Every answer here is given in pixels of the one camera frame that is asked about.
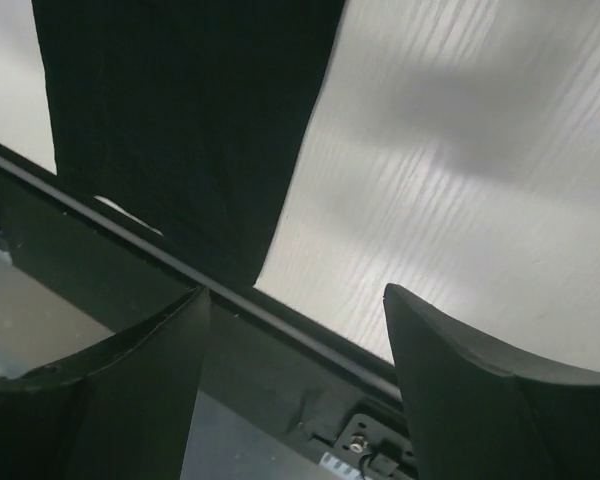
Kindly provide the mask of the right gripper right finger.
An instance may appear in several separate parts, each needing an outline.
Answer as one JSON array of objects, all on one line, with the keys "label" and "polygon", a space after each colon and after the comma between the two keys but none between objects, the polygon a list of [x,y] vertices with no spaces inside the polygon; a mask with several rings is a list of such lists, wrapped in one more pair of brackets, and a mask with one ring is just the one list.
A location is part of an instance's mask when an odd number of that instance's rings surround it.
[{"label": "right gripper right finger", "polygon": [[383,298],[423,479],[600,479],[600,372],[466,325],[405,288]]}]

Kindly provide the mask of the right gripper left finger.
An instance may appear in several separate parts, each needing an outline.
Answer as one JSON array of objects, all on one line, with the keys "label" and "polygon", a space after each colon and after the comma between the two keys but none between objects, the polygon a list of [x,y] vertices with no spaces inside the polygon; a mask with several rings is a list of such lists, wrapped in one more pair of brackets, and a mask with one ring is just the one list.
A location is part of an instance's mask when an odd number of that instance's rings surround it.
[{"label": "right gripper left finger", "polygon": [[0,378],[0,479],[177,479],[211,323],[197,288],[61,360]]}]

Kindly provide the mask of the black t shirt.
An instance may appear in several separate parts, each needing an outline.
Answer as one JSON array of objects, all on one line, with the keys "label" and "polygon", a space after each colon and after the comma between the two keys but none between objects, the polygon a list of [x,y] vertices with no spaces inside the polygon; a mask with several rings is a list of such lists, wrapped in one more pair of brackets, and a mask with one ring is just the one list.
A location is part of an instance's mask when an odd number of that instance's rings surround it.
[{"label": "black t shirt", "polygon": [[59,180],[252,285],[343,13],[340,1],[36,1]]}]

